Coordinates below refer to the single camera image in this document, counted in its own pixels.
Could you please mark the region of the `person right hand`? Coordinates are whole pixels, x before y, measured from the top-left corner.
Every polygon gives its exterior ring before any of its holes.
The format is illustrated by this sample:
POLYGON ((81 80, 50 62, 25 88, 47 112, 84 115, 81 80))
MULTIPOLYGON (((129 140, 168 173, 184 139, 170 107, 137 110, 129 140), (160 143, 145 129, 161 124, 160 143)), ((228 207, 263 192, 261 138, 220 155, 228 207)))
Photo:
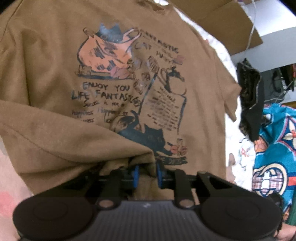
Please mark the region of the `person right hand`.
POLYGON ((277 231, 273 237, 278 241, 295 240, 296 226, 283 223, 281 229, 277 231))

